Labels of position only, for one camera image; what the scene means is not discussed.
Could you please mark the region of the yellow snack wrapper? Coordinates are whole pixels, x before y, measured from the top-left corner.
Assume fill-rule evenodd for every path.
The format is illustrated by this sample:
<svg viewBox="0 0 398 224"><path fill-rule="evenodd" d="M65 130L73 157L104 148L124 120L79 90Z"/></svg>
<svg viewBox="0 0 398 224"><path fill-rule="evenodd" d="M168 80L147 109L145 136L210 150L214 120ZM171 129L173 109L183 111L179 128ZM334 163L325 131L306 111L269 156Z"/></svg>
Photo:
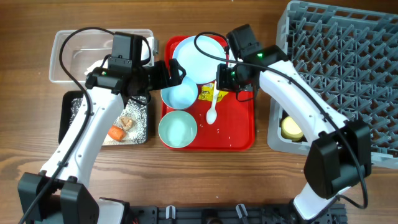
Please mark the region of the yellow snack wrapper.
<svg viewBox="0 0 398 224"><path fill-rule="evenodd" d="M203 101L212 101L214 87L214 83L207 83L206 85L203 85L201 87L201 92L199 93L198 99ZM227 91L219 91L217 102L220 102L227 94Z"/></svg>

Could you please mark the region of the light blue plate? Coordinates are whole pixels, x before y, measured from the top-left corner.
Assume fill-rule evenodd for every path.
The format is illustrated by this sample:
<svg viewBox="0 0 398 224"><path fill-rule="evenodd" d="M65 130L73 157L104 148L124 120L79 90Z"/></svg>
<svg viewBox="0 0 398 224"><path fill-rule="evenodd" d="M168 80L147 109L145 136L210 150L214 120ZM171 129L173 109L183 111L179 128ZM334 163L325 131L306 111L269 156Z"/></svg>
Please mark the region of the light blue plate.
<svg viewBox="0 0 398 224"><path fill-rule="evenodd" d="M195 36L191 36L181 41L173 52L173 58L185 69L187 77L202 85L216 79L217 67L221 61L200 53L194 45L194 38ZM221 44L211 37L200 36L197 38L197 45L210 55L226 58Z"/></svg>

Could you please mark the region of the light blue bowl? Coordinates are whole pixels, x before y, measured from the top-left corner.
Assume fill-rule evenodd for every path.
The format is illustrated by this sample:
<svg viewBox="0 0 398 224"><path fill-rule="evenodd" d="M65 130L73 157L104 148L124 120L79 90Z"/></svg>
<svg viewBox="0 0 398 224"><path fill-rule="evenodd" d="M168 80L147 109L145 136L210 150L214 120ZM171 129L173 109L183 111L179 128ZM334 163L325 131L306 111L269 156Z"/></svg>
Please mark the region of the light blue bowl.
<svg viewBox="0 0 398 224"><path fill-rule="evenodd" d="M185 77L180 85L165 88L160 92L162 101L175 110L191 107L198 97L198 86L189 77Z"/></svg>

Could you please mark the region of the white rice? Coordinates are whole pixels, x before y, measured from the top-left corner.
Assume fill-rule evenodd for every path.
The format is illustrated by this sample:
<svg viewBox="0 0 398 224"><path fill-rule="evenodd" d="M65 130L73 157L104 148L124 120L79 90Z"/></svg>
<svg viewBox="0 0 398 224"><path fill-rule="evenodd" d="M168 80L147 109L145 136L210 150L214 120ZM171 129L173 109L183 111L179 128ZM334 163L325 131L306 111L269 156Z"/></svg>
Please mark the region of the white rice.
<svg viewBox="0 0 398 224"><path fill-rule="evenodd" d="M83 97L73 97L70 100L69 108L63 110L63 114L67 116L66 121L62 121L63 129L65 131L71 126L75 116L78 113L79 107L81 105ZM122 129L119 124L119 118L121 116L130 117L134 121L134 126L126 132L126 137L122 141L115 141L111 139L108 135L106 136L103 145L136 145L144 144L148 138L148 128L147 128L147 106L140 105L134 100L129 100L127 106L124 108L121 115L114 122L114 126Z"/></svg>

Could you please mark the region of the white plastic spoon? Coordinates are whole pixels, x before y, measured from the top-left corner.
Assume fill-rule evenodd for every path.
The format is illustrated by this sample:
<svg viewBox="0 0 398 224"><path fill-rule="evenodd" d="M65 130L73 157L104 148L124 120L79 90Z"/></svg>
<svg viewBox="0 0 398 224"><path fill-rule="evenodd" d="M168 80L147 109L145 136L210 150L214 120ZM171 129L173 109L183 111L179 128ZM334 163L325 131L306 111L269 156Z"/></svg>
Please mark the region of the white plastic spoon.
<svg viewBox="0 0 398 224"><path fill-rule="evenodd" d="M213 97L212 97L211 107L206 113L206 122L208 124L213 124L217 118L216 103L218 101L219 92L220 91L217 89L217 82L215 82L214 88L213 88Z"/></svg>

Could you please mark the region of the brown food lump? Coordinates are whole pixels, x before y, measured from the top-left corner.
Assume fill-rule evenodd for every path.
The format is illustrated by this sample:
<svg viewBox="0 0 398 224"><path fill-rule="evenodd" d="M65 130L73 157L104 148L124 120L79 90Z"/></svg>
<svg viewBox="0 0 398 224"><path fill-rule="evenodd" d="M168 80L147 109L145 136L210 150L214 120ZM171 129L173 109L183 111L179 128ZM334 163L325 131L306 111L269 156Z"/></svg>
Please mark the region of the brown food lump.
<svg viewBox="0 0 398 224"><path fill-rule="evenodd" d="M119 124L123 128L123 130L128 131L134 126L134 121L127 116L121 116L119 118Z"/></svg>

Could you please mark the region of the mint green bowl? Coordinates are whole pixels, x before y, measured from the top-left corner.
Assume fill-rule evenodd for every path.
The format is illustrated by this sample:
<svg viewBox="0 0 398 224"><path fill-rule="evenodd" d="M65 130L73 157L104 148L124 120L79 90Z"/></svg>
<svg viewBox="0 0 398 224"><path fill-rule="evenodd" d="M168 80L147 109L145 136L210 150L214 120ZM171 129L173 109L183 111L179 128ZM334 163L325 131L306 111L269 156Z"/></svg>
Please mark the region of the mint green bowl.
<svg viewBox="0 0 398 224"><path fill-rule="evenodd" d="M188 146L196 138L197 122L186 111L171 111L159 123L158 133L162 142L172 148Z"/></svg>

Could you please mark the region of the white tissue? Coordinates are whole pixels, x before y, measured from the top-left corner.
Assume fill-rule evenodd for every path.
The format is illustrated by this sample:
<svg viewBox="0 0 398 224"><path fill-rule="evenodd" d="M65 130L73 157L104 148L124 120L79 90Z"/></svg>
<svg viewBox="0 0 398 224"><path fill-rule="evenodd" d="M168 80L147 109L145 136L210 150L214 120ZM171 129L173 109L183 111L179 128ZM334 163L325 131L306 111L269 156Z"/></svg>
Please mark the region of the white tissue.
<svg viewBox="0 0 398 224"><path fill-rule="evenodd" d="M89 66L86 71L84 72L85 75L89 74L90 72L92 72L96 67L100 67L101 64L103 63L103 60L98 60L96 62L94 62L91 66ZM107 68L108 67L108 61L105 61L105 63L103 64L103 68Z"/></svg>

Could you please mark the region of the orange carrot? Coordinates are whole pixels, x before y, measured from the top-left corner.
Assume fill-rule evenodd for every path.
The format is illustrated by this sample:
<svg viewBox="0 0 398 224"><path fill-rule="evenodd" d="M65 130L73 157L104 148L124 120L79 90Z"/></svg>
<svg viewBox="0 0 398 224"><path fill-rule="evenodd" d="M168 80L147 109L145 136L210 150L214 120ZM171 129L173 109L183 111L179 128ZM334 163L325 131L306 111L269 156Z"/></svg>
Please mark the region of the orange carrot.
<svg viewBox="0 0 398 224"><path fill-rule="evenodd" d="M108 136L115 141L122 141L126 137L126 132L117 126L112 126L108 131Z"/></svg>

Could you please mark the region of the yellow plastic cup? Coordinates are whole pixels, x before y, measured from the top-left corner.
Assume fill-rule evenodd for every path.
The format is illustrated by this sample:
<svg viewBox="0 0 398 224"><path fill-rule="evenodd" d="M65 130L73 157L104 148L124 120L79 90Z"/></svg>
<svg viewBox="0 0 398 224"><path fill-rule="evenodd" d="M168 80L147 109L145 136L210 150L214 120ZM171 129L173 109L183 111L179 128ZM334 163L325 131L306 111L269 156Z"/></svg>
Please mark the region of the yellow plastic cup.
<svg viewBox="0 0 398 224"><path fill-rule="evenodd" d="M281 135L284 139L289 139L293 142L300 142L304 139L302 130L291 116L285 117L280 122Z"/></svg>

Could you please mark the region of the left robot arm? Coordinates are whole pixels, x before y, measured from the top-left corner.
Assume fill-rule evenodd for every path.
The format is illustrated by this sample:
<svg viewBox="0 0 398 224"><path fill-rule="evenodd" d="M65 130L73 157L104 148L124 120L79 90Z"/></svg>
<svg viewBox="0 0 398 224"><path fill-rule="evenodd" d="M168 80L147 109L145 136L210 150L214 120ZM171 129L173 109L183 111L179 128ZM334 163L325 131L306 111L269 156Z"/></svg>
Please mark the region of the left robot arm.
<svg viewBox="0 0 398 224"><path fill-rule="evenodd" d="M40 172L18 183L21 223L132 223L130 204L96 200L88 191L103 141L129 100L180 85L186 76L177 60L142 58L145 37L115 32L103 63L80 85L83 101L68 131Z"/></svg>

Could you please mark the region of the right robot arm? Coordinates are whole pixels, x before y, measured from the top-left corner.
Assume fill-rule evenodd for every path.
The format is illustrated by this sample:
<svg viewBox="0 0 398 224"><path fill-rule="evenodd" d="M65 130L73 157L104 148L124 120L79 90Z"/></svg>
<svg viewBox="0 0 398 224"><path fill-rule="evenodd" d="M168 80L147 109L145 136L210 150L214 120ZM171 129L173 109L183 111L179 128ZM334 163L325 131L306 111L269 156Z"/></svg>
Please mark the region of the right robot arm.
<svg viewBox="0 0 398 224"><path fill-rule="evenodd" d="M239 93L252 86L275 99L302 130L310 145L304 174L307 183L293 199L297 218L310 223L323 215L349 188L360 184L368 206L365 177L371 174L371 131L361 119L350 121L328 105L299 75L283 50L263 47L251 26L227 33L232 60L218 66L217 88Z"/></svg>

